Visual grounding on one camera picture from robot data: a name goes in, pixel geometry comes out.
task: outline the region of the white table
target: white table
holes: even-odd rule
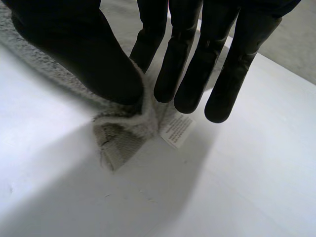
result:
[[[0,46],[0,236],[315,237],[316,87],[258,55],[231,117],[101,167],[95,108]]]

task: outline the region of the gray background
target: gray background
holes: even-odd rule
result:
[[[259,52],[316,84],[316,0],[302,0]]]

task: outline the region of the fleece blanket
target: fleece blanket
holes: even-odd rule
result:
[[[139,19],[137,2],[133,0],[105,0],[100,9],[107,17],[114,34],[127,55],[136,41],[137,33],[142,28]],[[100,148],[102,159],[112,170],[120,168],[140,147],[155,137],[163,126],[173,118],[173,103],[161,104],[153,97],[153,87],[161,68],[167,41],[171,32],[168,23],[166,37],[163,40],[146,75],[142,75],[144,97],[142,107],[135,109],[122,106],[90,92],[81,82],[52,58],[27,43],[14,29],[10,10],[0,1],[0,42],[9,48],[24,62],[43,75],[84,99],[92,100],[101,105],[102,110],[93,118],[93,132]],[[224,63],[227,49],[224,50],[217,67],[210,79],[208,88],[216,81]]]

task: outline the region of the white label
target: white label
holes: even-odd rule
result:
[[[171,146],[180,148],[196,123],[189,116],[177,113],[160,135]]]

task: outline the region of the fuzzy fabric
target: fuzzy fabric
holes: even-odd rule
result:
[[[0,19],[0,42],[14,54],[46,78],[102,106],[102,111],[93,119],[93,132],[110,169],[120,168],[173,117],[173,103],[156,102],[152,94],[154,80],[145,78],[140,70],[145,91],[141,108],[110,102],[90,92],[64,67],[26,42],[15,31],[11,12],[1,1]]]

